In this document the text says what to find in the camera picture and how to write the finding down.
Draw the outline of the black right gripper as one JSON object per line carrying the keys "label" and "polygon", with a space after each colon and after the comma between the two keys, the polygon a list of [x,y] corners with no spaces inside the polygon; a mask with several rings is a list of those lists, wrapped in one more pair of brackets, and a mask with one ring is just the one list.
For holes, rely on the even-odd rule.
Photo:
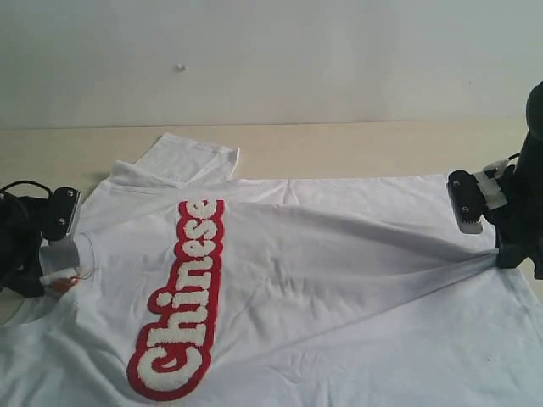
{"label": "black right gripper", "polygon": [[507,203],[485,214],[495,228],[496,266],[518,267],[524,260],[534,263],[534,279],[542,278],[542,182],[520,177],[507,169],[498,180]]}

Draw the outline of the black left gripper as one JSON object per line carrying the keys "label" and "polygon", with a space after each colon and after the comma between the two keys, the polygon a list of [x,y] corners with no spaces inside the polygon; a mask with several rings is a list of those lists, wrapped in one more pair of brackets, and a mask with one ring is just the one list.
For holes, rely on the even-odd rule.
{"label": "black left gripper", "polygon": [[1,289],[9,289],[23,298],[45,294],[40,283],[42,267],[43,219],[48,212],[49,193],[45,198],[1,194]]}

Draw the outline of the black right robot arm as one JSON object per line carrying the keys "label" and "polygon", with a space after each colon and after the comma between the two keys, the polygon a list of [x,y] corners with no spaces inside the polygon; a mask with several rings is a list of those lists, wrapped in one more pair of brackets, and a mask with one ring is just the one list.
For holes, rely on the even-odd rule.
{"label": "black right robot arm", "polygon": [[525,259],[535,265],[534,278],[542,278],[542,85],[526,104],[527,136],[515,166],[507,167],[499,181],[507,204],[489,211],[495,227],[496,265],[512,269]]}

